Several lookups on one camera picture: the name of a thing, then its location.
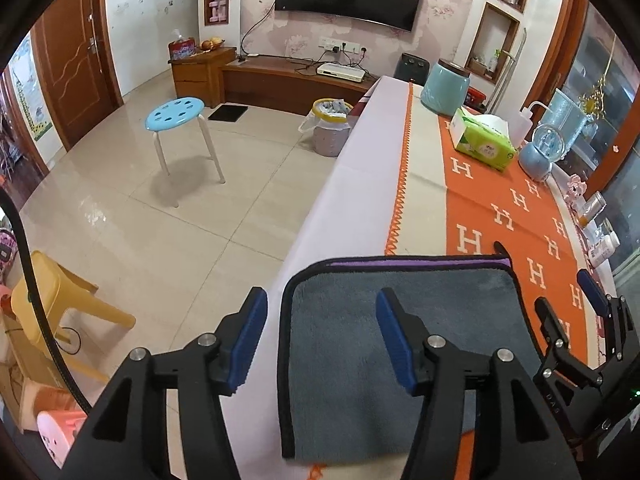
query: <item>tissue box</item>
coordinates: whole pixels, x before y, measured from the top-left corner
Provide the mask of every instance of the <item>tissue box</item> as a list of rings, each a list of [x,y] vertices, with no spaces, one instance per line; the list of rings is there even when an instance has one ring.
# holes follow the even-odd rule
[[[492,115],[474,116],[458,108],[449,125],[454,148],[504,171],[517,151],[509,140],[506,121]]]

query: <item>yellow plastic chair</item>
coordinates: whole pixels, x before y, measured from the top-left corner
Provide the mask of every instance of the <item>yellow plastic chair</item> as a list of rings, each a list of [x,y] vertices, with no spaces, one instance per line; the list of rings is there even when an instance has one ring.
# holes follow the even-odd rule
[[[80,278],[80,276],[76,276],[46,254],[40,251],[33,251],[31,253],[31,263],[36,275],[42,306],[47,315],[49,327],[56,335],[56,338],[66,339],[58,332],[58,325],[68,308],[74,308],[80,312],[123,325],[129,329],[136,324],[136,318],[131,314],[127,314],[96,298],[94,294],[98,290],[97,285],[89,283],[87,280]],[[29,341],[51,359],[38,326],[33,306],[28,298],[24,277],[20,279],[20,282],[14,288],[14,293],[11,296],[11,308]],[[103,383],[109,382],[109,378],[95,368],[64,352],[62,352],[62,355],[69,367]]]

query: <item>stool leg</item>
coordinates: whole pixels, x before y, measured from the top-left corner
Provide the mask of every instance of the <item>stool leg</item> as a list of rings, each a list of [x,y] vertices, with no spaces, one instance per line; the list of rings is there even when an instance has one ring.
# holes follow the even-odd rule
[[[44,349],[44,354],[49,359],[51,359],[51,354],[49,353],[49,351],[46,348]],[[65,363],[69,368],[73,368],[74,370],[78,370],[81,374],[84,374],[87,377],[91,377],[92,379],[95,379],[96,381],[100,381],[101,383],[106,384],[106,383],[109,382],[109,377],[107,375],[103,374],[102,372],[99,372],[98,370],[96,370],[92,366],[84,364],[80,359],[76,359],[75,357],[73,357],[73,356],[71,356],[69,354],[65,354],[64,352],[62,352],[62,358],[65,360]]]
[[[71,339],[69,339],[66,335],[64,335],[62,332],[60,332],[60,327],[58,327],[58,329],[56,330],[56,339],[58,341],[62,341],[63,343],[66,343],[68,345],[71,344]]]
[[[220,176],[220,184],[224,184],[226,182],[225,176],[222,174],[222,168],[220,168],[220,163],[218,162],[218,156],[216,155],[216,150],[214,149],[213,142],[211,141],[211,134],[209,133],[209,127],[207,126],[207,121],[201,114],[199,114],[198,122],[200,123],[200,130],[202,131],[202,136],[204,137],[204,141],[207,143],[207,148],[209,149],[209,155],[211,155],[211,158],[216,165],[216,169],[218,170],[218,174]]]
[[[99,300],[91,294],[78,295],[78,301],[82,304],[70,305],[80,312],[90,314],[91,316],[99,317],[105,321],[111,321],[124,326],[125,328],[133,328],[136,324],[136,318],[127,312],[121,311],[119,308],[111,306],[109,303],[105,303],[103,300]]]
[[[156,153],[158,154],[158,160],[160,161],[160,167],[166,173],[167,177],[170,176],[169,168],[166,166],[166,160],[164,160],[164,152],[162,151],[162,145],[160,144],[160,136],[158,132],[154,132],[154,144],[156,146]],[[167,179],[169,183],[169,188],[172,190],[172,195],[174,194],[173,186],[171,185],[171,180]],[[175,196],[172,196],[172,200],[174,201],[174,207],[178,207],[178,201],[175,199]]]
[[[166,160],[164,160],[164,152],[162,151],[162,144],[160,144],[160,136],[158,135],[158,132],[154,132],[154,144],[156,145],[156,153],[158,154],[160,167],[167,175],[171,175],[171,173],[169,173],[169,168],[166,166]]]
[[[98,290],[98,286],[94,283],[88,282],[77,274],[72,273],[69,269],[65,269],[65,267],[60,264],[58,264],[58,267],[60,267],[60,270],[65,273],[66,277],[68,277],[75,285],[79,286],[80,288],[84,288],[84,290],[88,290],[92,294],[95,294]]]

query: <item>wooden cabinet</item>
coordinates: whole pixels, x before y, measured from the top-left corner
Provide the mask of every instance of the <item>wooden cabinet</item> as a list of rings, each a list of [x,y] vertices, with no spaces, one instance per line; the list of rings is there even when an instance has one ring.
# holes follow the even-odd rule
[[[376,81],[372,76],[357,83],[316,75],[317,66],[268,56],[235,61],[222,68],[222,102],[307,115],[316,100],[326,97],[355,105]]]
[[[202,99],[209,108],[218,106],[222,102],[220,67],[235,58],[235,48],[221,47],[211,52],[170,61],[175,94],[178,97]]]

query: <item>pink plastic stool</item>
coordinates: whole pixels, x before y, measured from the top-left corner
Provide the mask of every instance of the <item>pink plastic stool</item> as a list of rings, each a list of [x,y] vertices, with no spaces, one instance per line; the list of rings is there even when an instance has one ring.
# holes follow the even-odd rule
[[[37,418],[38,431],[53,462],[59,468],[76,440],[84,421],[84,412],[40,412]]]

